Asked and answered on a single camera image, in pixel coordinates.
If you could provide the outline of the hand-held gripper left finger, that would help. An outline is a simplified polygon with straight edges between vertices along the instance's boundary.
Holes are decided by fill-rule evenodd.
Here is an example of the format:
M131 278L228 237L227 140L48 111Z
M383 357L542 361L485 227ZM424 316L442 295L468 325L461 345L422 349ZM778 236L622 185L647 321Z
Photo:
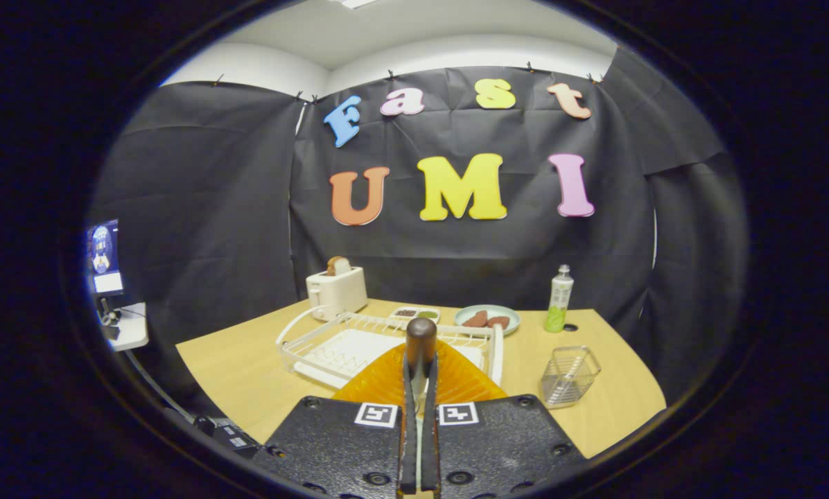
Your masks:
M405 345L333 398L306 396L256 452L266 473L320 498L399 498L417 487L417 420Z

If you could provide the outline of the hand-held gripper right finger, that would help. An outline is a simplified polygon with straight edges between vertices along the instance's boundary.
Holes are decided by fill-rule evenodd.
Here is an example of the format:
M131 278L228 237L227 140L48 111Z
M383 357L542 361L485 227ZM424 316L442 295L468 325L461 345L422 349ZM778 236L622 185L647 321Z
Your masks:
M584 470L586 458L535 395L506 395L447 343L436 352L421 470L437 497L500 498Z

